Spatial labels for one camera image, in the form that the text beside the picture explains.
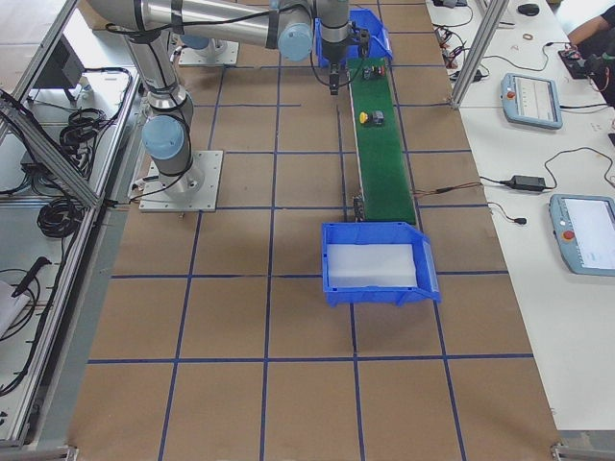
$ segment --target black handle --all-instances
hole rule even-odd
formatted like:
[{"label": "black handle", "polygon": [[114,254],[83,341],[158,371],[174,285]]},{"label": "black handle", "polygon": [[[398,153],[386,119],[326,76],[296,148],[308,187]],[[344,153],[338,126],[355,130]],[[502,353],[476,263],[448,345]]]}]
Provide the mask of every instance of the black handle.
[{"label": "black handle", "polygon": [[28,286],[30,286],[30,283],[32,283],[32,280],[34,280],[37,276],[38,271],[42,268],[42,266],[46,266],[47,264],[51,264],[51,261],[44,256],[39,256],[34,265],[26,273],[23,280],[17,285],[15,291],[12,292],[12,296],[16,298],[26,291]]}]

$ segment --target dark sleeve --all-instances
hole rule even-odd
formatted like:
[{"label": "dark sleeve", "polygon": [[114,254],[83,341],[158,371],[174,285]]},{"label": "dark sleeve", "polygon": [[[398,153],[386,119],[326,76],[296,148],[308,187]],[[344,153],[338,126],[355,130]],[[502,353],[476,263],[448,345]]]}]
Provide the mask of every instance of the dark sleeve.
[{"label": "dark sleeve", "polygon": [[611,27],[615,27],[615,5],[603,12],[601,16]]}]

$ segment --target light blue joint cap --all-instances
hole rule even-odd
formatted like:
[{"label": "light blue joint cap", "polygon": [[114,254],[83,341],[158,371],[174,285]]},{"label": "light blue joint cap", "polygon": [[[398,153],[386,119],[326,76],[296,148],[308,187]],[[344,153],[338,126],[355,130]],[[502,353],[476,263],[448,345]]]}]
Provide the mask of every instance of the light blue joint cap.
[{"label": "light blue joint cap", "polygon": [[308,24],[299,22],[286,27],[278,38],[278,49],[291,61],[302,61],[309,56],[313,35]]},{"label": "light blue joint cap", "polygon": [[182,150],[185,135],[180,122],[168,115],[159,115],[145,124],[141,138],[150,156],[169,160]]},{"label": "light blue joint cap", "polygon": [[193,50],[205,50],[209,45],[209,38],[206,36],[181,36],[182,43]]}]

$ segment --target white bin bottom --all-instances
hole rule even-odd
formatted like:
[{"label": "white bin bottom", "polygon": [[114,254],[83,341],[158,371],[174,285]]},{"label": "white bin bottom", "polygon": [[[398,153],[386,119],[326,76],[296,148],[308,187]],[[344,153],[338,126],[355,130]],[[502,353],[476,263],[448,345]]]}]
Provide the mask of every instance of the white bin bottom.
[{"label": "white bin bottom", "polygon": [[417,286],[412,245],[327,245],[329,285]]}]

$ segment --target person's arm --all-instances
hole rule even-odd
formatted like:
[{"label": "person's arm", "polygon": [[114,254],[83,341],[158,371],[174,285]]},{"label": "person's arm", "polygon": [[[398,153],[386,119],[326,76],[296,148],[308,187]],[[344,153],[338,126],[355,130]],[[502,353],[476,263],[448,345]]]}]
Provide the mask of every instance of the person's arm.
[{"label": "person's arm", "polygon": [[610,29],[610,27],[610,24],[606,22],[602,16],[596,16],[574,29],[570,34],[568,34],[568,39],[571,44],[578,45],[582,41],[591,37],[593,34],[600,31],[606,31]]}]

